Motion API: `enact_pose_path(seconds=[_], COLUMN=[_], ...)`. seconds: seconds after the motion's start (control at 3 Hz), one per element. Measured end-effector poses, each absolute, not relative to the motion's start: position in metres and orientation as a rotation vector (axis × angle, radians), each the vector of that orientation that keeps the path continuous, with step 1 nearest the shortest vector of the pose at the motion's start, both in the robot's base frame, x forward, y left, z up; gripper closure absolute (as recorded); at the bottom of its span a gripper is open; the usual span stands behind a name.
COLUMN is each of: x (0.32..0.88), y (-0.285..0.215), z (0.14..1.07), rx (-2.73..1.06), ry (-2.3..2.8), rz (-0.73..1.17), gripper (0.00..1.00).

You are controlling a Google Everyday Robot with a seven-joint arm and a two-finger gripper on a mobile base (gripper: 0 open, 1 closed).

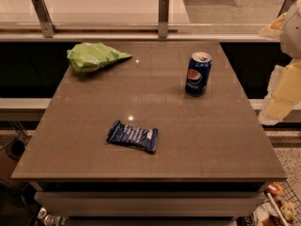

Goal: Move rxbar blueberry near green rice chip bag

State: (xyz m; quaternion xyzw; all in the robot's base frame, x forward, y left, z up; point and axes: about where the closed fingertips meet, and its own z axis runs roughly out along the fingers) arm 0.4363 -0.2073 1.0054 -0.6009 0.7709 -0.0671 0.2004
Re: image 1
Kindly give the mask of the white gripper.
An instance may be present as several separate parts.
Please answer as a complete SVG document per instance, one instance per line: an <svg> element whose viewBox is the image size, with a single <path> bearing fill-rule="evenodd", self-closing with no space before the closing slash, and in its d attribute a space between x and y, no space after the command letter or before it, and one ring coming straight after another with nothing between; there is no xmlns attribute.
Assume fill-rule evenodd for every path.
<svg viewBox="0 0 301 226"><path fill-rule="evenodd" d="M301 0L280 14L260 33L261 38L279 39L281 51L294 57L285 67L276 65L258 116L263 125L275 125L301 102Z"/></svg>

